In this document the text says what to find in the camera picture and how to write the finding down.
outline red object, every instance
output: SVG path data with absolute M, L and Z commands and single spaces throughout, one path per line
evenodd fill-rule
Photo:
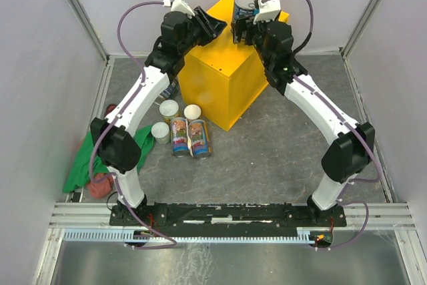
M 329 228 L 329 233 L 334 230 L 334 219 L 331 217 L 331 227 Z
M 100 180 L 106 173 L 99 173 L 95 175 L 95 181 Z M 100 199 L 106 197 L 113 190 L 113 178 L 108 176 L 101 183 L 92 183 L 89 182 L 87 185 L 87 190 L 93 198 Z

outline yellow box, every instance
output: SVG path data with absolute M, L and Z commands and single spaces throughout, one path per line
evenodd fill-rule
M 184 102 L 199 105 L 205 117 L 226 131 L 268 85 L 254 47 L 233 43 L 233 4 L 234 0 L 220 0 L 207 11 L 227 27 L 209 45 L 194 47 L 178 76 Z M 288 18 L 281 13 L 280 21 Z

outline white paper cup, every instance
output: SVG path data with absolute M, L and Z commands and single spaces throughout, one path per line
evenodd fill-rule
M 197 105 L 188 105 L 184 109 L 184 116 L 188 119 L 188 121 L 199 119 L 201 116 L 201 109 Z
M 170 124 L 173 118 L 179 116 L 179 105 L 176 101 L 171 99 L 165 100 L 161 103 L 159 110 L 167 124 Z
M 151 128 L 151 134 L 159 144 L 167 144 L 170 142 L 169 125 L 166 123 L 155 123 Z

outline cable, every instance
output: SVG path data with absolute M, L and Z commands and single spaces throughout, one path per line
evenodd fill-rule
M 374 153 L 372 152 L 372 150 L 369 148 L 368 144 L 365 142 L 365 140 L 362 138 L 362 136 L 356 131 L 356 129 L 354 129 L 346 120 L 345 118 L 341 115 L 341 113 L 336 110 L 336 108 L 323 96 L 321 95 L 318 91 L 316 91 L 312 86 L 308 85 L 305 81 L 303 81 L 302 79 L 300 79 L 299 77 L 297 77 L 296 75 L 294 75 L 294 79 L 300 83 L 301 85 L 303 85 L 306 89 L 308 89 L 310 91 L 310 93 L 312 95 L 316 95 L 326 106 L 328 106 L 328 108 L 335 114 L 335 116 L 356 136 L 356 138 L 358 139 L 358 141 L 363 145 L 364 149 L 366 150 L 366 153 L 368 153 L 370 159 L 372 160 L 372 163 L 374 163 L 376 171 L 377 171 L 377 178 L 374 180 L 367 180 L 367 179 L 362 179 L 362 178 L 353 178 L 352 180 L 348 180 L 347 184 L 344 186 L 344 188 L 342 189 L 342 191 L 340 192 L 340 195 L 338 195 L 337 199 L 341 199 L 342 196 L 346 193 L 346 190 L 348 188 L 348 183 L 352 183 L 352 182 L 364 182 L 364 183 L 378 183 L 381 181 L 381 165 L 380 162 L 377 160 L 377 158 L 375 157 Z M 344 246 L 350 245 L 353 242 L 355 242 L 364 232 L 366 226 L 368 225 L 368 220 L 369 220 L 369 208 L 366 202 L 364 201 L 359 201 L 359 200 L 355 200 L 352 202 L 347 202 L 347 203 L 343 203 L 341 201 L 338 200 L 338 203 L 341 206 L 347 206 L 347 205 L 351 205 L 351 204 L 363 204 L 366 208 L 366 217 L 364 220 L 364 223 L 362 225 L 362 228 L 360 228 L 359 232 L 356 234 L 356 236 L 354 236 L 351 240 L 344 242 L 342 244 L 336 245 L 336 246 L 331 246 L 329 248 L 318 248 L 319 250 L 333 250 L 333 249 L 338 249 L 338 248 L 342 248 Z
M 126 53 L 126 55 L 129 56 L 130 59 L 132 59 L 135 63 L 137 63 L 137 65 L 139 65 L 141 67 L 141 83 L 139 83 L 138 88 L 134 91 L 134 93 L 132 94 L 132 96 L 127 100 L 127 102 L 124 104 L 124 106 L 122 107 L 120 114 L 123 114 L 126 110 L 126 108 L 129 106 L 129 104 L 133 101 L 133 99 L 136 97 L 136 95 L 139 93 L 139 91 L 141 90 L 141 88 L 143 87 L 143 83 L 145 81 L 145 71 L 144 71 L 144 65 L 142 63 L 140 63 L 138 61 L 138 59 L 136 59 L 125 47 L 125 45 L 123 44 L 123 41 L 121 40 L 121 25 L 124 21 L 124 19 L 126 18 L 127 15 L 129 15 L 129 13 L 131 11 L 133 11 L 134 9 L 137 9 L 139 7 L 143 7 L 146 5 L 163 5 L 164 2 L 163 1 L 146 1 L 144 3 L 138 3 L 137 5 L 134 5 L 132 7 L 130 7 L 120 18 L 119 23 L 117 25 L 117 39 L 119 41 L 120 47 L 123 49 L 123 51 Z M 89 162 L 89 177 L 91 179 L 91 182 L 94 184 L 99 184 L 101 182 L 103 182 L 104 180 L 107 179 L 107 176 L 110 175 L 111 173 L 105 174 L 104 176 L 102 176 L 101 178 L 99 178 L 98 180 L 95 180 L 95 178 L 93 177 L 93 161 L 95 159 L 96 153 L 98 151 L 99 146 L 101 145 L 102 140 L 104 139 L 104 137 L 108 134 L 108 132 L 110 131 L 110 129 L 114 126 L 114 124 L 117 122 L 117 120 L 119 119 L 120 115 L 117 114 L 113 121 L 107 126 L 107 128 L 101 133 L 100 137 L 98 138 L 98 140 L 96 141 L 93 150 L 92 150 L 92 154 L 91 154 L 91 158 L 90 158 L 90 162 Z
M 141 218 L 139 218 L 137 214 L 135 214 L 132 207 L 127 202 L 125 196 L 123 195 L 123 193 L 121 191 L 119 180 L 117 179 L 117 176 L 114 175 L 113 179 L 115 182 L 115 187 L 117 188 L 117 193 L 119 194 L 119 199 L 123 200 L 123 203 L 126 205 L 127 210 L 129 210 L 129 212 L 131 213 L 133 218 L 135 218 L 137 220 L 137 222 L 139 222 L 143 227 L 147 228 L 151 233 L 153 233 L 159 237 L 165 238 L 166 240 L 169 240 L 172 243 L 172 244 L 167 244 L 167 245 L 158 245 L 158 246 L 150 246 L 150 247 L 135 247 L 135 246 L 127 245 L 127 244 L 125 246 L 128 248 L 138 249 L 138 250 L 160 250 L 163 248 L 175 247 L 177 245 L 176 240 L 174 240 L 173 238 L 170 238 L 169 236 L 166 236 L 165 234 L 162 234 L 161 232 L 155 230 L 154 228 L 151 228 L 143 220 L 141 220 Z
M 307 43 L 310 40 L 310 38 L 312 37 L 312 33 L 313 33 L 313 24 L 314 24 L 313 5 L 312 5 L 312 2 L 310 0 L 306 0 L 306 2 L 308 4 L 308 8 L 310 10 L 310 30 L 308 32 L 307 37 L 302 42 L 302 44 L 299 45 L 298 47 L 296 47 L 294 49 L 294 51 L 292 52 L 294 55 L 299 53 L 301 51 L 301 49 L 303 49 L 307 45 Z
M 112 210 L 113 210 L 113 208 L 108 207 L 108 201 L 109 201 L 109 199 L 112 197 L 112 195 L 116 195 L 116 194 L 117 194 L 117 192 L 111 193 L 111 194 L 108 196 L 107 201 L 105 202 L 105 205 L 107 206 L 107 208 L 109 209 L 109 211 L 112 211 Z
M 123 51 L 129 56 L 130 59 L 132 59 L 134 62 L 136 62 L 140 67 L 141 67 L 141 76 L 142 76 L 142 80 L 141 83 L 139 83 L 139 86 L 137 87 L 137 89 L 133 92 L 133 94 L 131 95 L 131 97 L 124 103 L 123 107 L 121 108 L 120 113 L 118 113 L 113 121 L 107 126 L 107 128 L 101 133 L 101 135 L 99 136 L 98 140 L 96 141 L 94 147 L 93 147 L 93 151 L 91 153 L 91 158 L 90 158 L 90 162 L 89 162 L 89 177 L 91 179 L 92 183 L 98 184 L 101 183 L 103 180 L 105 180 L 109 175 L 113 176 L 114 182 L 115 182 L 115 186 L 117 188 L 117 193 L 119 194 L 119 199 L 123 201 L 123 203 L 126 205 L 127 209 L 129 210 L 129 212 L 131 213 L 131 215 L 145 228 L 147 228 L 151 233 L 165 238 L 166 240 L 169 240 L 170 242 L 172 242 L 172 244 L 168 244 L 168 245 L 160 245 L 160 246 L 151 246 L 151 247 L 140 247 L 138 249 L 142 249 L 142 250 L 157 250 L 157 249 L 162 249 L 162 248 L 171 248 L 174 247 L 177 242 L 170 238 L 169 236 L 166 236 L 160 232 L 158 232 L 157 230 L 154 230 L 153 228 L 149 227 L 146 223 L 144 223 L 136 214 L 135 212 L 132 210 L 129 202 L 126 200 L 125 196 L 123 195 L 118 179 L 117 179 L 117 174 L 116 173 L 107 173 L 105 174 L 102 178 L 100 178 L 99 180 L 95 180 L 94 176 L 93 176 L 93 161 L 95 159 L 95 155 L 97 153 L 97 150 L 99 148 L 99 146 L 101 145 L 102 140 L 104 139 L 104 137 L 108 134 L 108 132 L 110 131 L 110 129 L 115 125 L 115 123 L 117 122 L 117 120 L 119 119 L 119 117 L 121 116 L 121 114 L 123 114 L 126 110 L 126 108 L 129 106 L 129 104 L 135 99 L 136 95 L 141 91 L 142 87 L 145 85 L 144 81 L 145 81 L 145 71 L 144 71 L 144 66 L 125 48 L 125 45 L 123 44 L 123 41 L 121 40 L 121 24 L 123 23 L 123 20 L 126 18 L 126 16 L 133 11 L 136 8 L 145 6 L 145 5 L 163 5 L 163 1 L 147 1 L 145 3 L 138 3 L 137 5 L 134 5 L 133 7 L 129 8 L 120 18 L 119 20 L 119 24 L 117 26 L 117 38 L 119 40 L 120 46 L 123 49 Z M 126 244 L 127 247 L 130 248 L 136 248 L 135 246 L 129 246 Z
M 344 117 L 342 117 L 341 113 L 335 109 L 335 107 L 318 91 L 316 91 L 312 86 L 308 85 L 305 81 L 300 79 L 298 76 L 294 75 L 294 79 L 303 85 L 305 88 L 310 90 L 310 92 L 313 95 L 316 95 L 322 102 L 328 106 L 328 108 L 335 114 L 335 116 L 356 136 L 358 141 L 362 144 L 364 149 L 366 150 L 366 153 L 368 153 L 370 159 L 372 160 L 372 163 L 374 163 L 376 171 L 377 171 L 377 177 L 375 180 L 367 180 L 362 178 L 353 178 L 352 180 L 349 180 L 349 182 L 368 182 L 368 183 L 378 183 L 381 181 L 381 165 L 380 162 L 376 159 L 374 153 L 369 148 L 368 144 L 365 142 L 365 140 L 362 138 L 362 136 L 354 129 L 346 120 Z
M 331 217 L 331 226 L 329 227 L 329 233 L 332 233 L 334 231 L 334 219 Z
M 146 5 L 163 5 L 164 2 L 163 1 L 146 1 L 144 3 L 138 3 L 137 5 L 134 5 L 132 7 L 130 7 L 120 18 L 119 20 L 119 24 L 117 25 L 117 40 L 119 41 L 120 47 L 123 49 L 123 51 L 126 53 L 127 56 L 129 56 L 130 59 L 132 59 L 138 66 L 141 67 L 141 76 L 142 76 L 142 80 L 141 82 L 143 83 L 145 81 L 145 71 L 144 71 L 144 65 L 138 60 L 136 59 L 125 47 L 125 45 L 123 44 L 123 41 L 121 40 L 121 24 L 123 23 L 123 20 L 125 20 L 126 16 L 129 15 L 129 13 L 131 11 L 133 11 L 134 9 L 137 9 L 139 7 L 142 6 L 146 6 Z

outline tin can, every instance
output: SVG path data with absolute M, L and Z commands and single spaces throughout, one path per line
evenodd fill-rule
M 189 123 L 188 130 L 191 139 L 193 157 L 204 159 L 211 156 L 206 121 L 202 119 L 193 120 L 191 123 Z
M 189 154 L 187 123 L 183 117 L 175 117 L 171 120 L 171 144 L 172 153 L 176 157 L 184 157 Z
M 167 99 L 172 99 L 175 97 L 176 93 L 178 92 L 179 85 L 178 85 L 178 78 L 175 78 L 169 86 L 163 90 L 160 95 L 155 99 L 154 103 L 157 105 L 160 105 Z
M 256 14 L 255 0 L 234 0 L 233 17 L 232 17 L 232 34 L 234 36 L 234 28 L 236 21 L 240 17 L 251 17 Z M 242 32 L 241 40 L 246 39 L 246 31 Z

